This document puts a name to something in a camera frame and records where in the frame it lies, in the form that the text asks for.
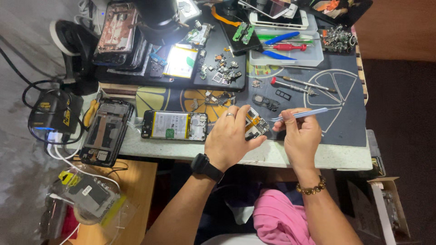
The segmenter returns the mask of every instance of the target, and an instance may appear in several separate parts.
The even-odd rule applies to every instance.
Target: blue pliers
[[[275,38],[270,39],[268,41],[265,41],[263,43],[266,44],[266,45],[272,45],[272,44],[274,44],[276,42],[280,42],[280,41],[282,41],[284,39],[298,36],[299,34],[300,34],[299,31],[294,31],[294,32],[286,33],[286,34],[283,34],[281,36],[275,37]],[[287,56],[284,56],[284,55],[281,55],[281,54],[278,54],[278,53],[274,53],[274,52],[269,51],[269,50],[265,50],[265,49],[263,49],[263,47],[259,47],[259,49],[257,51],[259,51],[262,54],[267,55],[267,56],[269,56],[271,58],[274,58],[276,60],[296,60],[294,58],[289,58]]]

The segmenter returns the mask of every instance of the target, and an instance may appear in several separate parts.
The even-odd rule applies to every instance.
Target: lemon slice illustration
[[[213,96],[218,97],[222,95],[223,91],[212,91],[209,90]],[[206,113],[210,121],[209,125],[214,125],[218,120],[219,116],[227,110],[231,105],[235,104],[235,100],[228,100],[223,106],[221,105],[208,105],[208,103],[213,103],[206,98],[206,90],[197,89],[184,89],[180,92],[180,106],[184,112],[200,112]],[[197,99],[198,108],[193,109],[191,105],[194,103],[194,99]]]
[[[146,110],[166,110],[169,100],[169,88],[139,87],[136,91],[136,109],[138,116],[142,117]]]

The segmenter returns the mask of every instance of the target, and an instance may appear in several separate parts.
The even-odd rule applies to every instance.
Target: tweezers
[[[300,118],[300,117],[304,117],[304,116],[310,116],[310,115],[315,115],[321,112],[326,112],[328,111],[328,109],[326,107],[321,108],[321,109],[316,109],[316,110],[311,110],[311,111],[307,111],[307,112],[300,112],[300,113],[295,113],[294,117],[295,118]],[[279,116],[276,118],[267,118],[265,120],[268,121],[272,121],[272,122],[278,122],[278,121],[283,121],[283,117]]]

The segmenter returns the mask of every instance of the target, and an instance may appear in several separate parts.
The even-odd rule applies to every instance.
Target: beaded bracelet
[[[297,191],[298,193],[304,193],[306,195],[315,195],[317,192],[320,192],[321,190],[324,190],[326,188],[326,178],[324,178],[323,176],[320,175],[320,182],[318,184],[318,186],[315,186],[314,188],[304,188],[301,189],[300,184],[297,184]]]

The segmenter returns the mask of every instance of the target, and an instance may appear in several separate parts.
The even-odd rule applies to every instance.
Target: man's right hand
[[[315,115],[296,119],[293,114],[310,111],[295,108],[282,111],[283,121],[276,122],[273,131],[286,130],[285,151],[297,175],[315,169],[315,153],[321,141],[321,128]]]

